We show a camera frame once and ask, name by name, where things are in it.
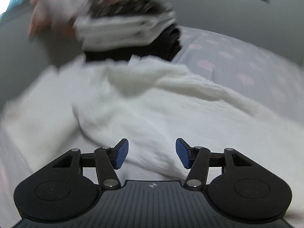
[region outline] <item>logo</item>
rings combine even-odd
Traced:
[[[156,187],[157,187],[157,184],[156,184],[156,183],[151,183],[151,184],[149,184],[149,187],[151,187],[151,188],[156,188]]]

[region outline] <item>white cloth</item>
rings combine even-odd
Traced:
[[[175,22],[175,12],[171,11],[157,16],[79,17],[74,28],[83,50],[107,51],[149,45]]]
[[[128,66],[79,64],[52,81],[46,76],[8,109],[1,124],[32,169],[52,160],[77,129],[73,113],[98,143],[129,140],[125,166],[133,168],[123,165],[119,171],[131,177],[144,169],[160,179],[184,179],[188,171],[175,152],[178,137],[212,152],[233,147],[290,185],[293,199],[285,217],[303,227],[302,126],[191,74],[186,66],[152,57],[132,58]]]

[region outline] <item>pink polka dot bedsheet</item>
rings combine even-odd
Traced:
[[[304,71],[271,51],[229,36],[181,27],[182,50],[173,63],[229,87],[304,124]]]

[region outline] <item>white mattress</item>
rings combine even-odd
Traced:
[[[238,39],[192,28],[182,28],[182,31],[183,49],[173,63],[186,63],[193,73],[254,99],[281,116],[304,124],[304,72],[300,67]],[[71,148],[88,153],[95,146],[79,133],[58,153]],[[31,172],[1,129],[0,151],[0,177],[4,179],[0,183],[0,227],[8,228],[19,219],[13,204],[13,190]],[[117,173],[122,183],[129,179],[127,175],[122,176],[119,171]],[[159,175],[145,170],[137,174],[137,179],[159,180]],[[85,169],[84,175],[97,183],[94,169]]]

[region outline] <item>white towel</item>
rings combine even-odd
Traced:
[[[49,72],[7,109],[1,124],[31,169],[56,157],[77,130],[77,119],[94,141],[114,146],[129,140],[125,165],[133,168],[119,171],[135,178],[136,169],[145,169],[184,179],[188,171],[175,152],[178,137],[212,152],[233,147],[290,185],[293,199],[285,217],[303,227],[302,126],[186,66],[154,57],[133,57],[128,66],[79,64]]]

